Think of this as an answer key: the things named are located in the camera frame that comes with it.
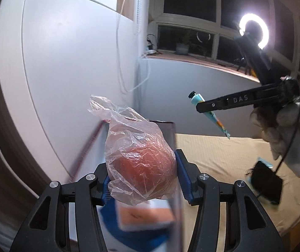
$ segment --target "window frame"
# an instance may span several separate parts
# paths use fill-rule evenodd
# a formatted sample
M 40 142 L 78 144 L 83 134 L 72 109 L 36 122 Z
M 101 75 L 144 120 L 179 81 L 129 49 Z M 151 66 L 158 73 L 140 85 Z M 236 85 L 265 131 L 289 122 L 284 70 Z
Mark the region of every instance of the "window frame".
M 293 13 L 294 22 L 294 49 L 292 61 L 274 49 L 276 34 L 276 18 L 274 0 L 268 0 L 270 11 L 269 44 L 266 53 L 270 60 L 276 60 L 291 71 L 291 76 L 296 77 L 299 73 L 300 63 L 300 6 L 289 6 L 280 0 Z M 158 38 L 158 26 L 175 26 L 211 33 L 214 35 L 211 59 L 223 63 L 217 59 L 220 36 L 234 40 L 239 36 L 238 31 L 221 26 L 221 0 L 216 0 L 216 22 L 198 19 L 195 17 L 164 13 L 164 0 L 149 0 L 149 15 L 152 21 L 148 25 L 148 34 Z

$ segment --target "clear plastic bag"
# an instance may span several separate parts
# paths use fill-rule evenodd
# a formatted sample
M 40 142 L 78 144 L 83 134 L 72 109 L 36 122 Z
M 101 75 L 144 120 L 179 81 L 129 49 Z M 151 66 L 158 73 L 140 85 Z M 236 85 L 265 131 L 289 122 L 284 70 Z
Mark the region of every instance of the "clear plastic bag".
M 110 123 L 105 156 L 112 197 L 128 205 L 170 198 L 176 189 L 173 151 L 157 124 L 135 110 L 92 96 L 90 112 Z

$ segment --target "beige cloth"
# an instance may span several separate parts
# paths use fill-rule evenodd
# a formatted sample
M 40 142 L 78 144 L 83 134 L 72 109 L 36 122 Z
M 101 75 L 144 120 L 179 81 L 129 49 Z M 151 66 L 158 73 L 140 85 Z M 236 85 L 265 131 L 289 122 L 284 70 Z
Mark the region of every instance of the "beige cloth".
M 208 173 L 216 180 L 234 183 L 245 181 L 245 173 L 253 168 L 257 157 L 261 157 L 275 166 L 270 146 L 262 139 L 199 136 L 177 134 L 177 148 L 182 149 L 187 160 L 195 163 L 201 172 Z M 288 233 L 300 221 L 300 178 L 282 165 L 278 175 L 283 179 L 281 202 L 278 207 L 263 204 L 265 210 L 281 236 Z M 191 207 L 184 201 L 184 251 L 191 240 L 198 207 Z M 226 233 L 226 204 L 221 203 L 220 227 L 217 251 L 223 251 Z

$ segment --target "person's hand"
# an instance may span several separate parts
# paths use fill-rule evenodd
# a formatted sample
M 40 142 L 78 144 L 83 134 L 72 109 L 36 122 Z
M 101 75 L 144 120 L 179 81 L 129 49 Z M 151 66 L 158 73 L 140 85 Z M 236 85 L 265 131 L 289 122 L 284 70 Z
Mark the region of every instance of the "person's hand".
M 277 114 L 272 107 L 255 108 L 250 114 L 250 121 L 261 127 L 262 138 L 270 143 L 274 160 L 284 156 L 292 134 L 296 129 L 299 104 L 290 103 Z M 300 121 L 294 141 L 284 160 L 289 168 L 300 177 Z

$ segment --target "blue package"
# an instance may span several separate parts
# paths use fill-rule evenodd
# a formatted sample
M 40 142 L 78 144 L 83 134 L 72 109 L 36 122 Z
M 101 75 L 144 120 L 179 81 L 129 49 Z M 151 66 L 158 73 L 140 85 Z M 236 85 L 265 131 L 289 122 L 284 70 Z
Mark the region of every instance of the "blue package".
M 151 252 L 168 239 L 167 228 L 126 232 L 118 228 L 115 199 L 111 198 L 100 210 L 103 222 L 109 233 L 119 242 L 138 252 Z

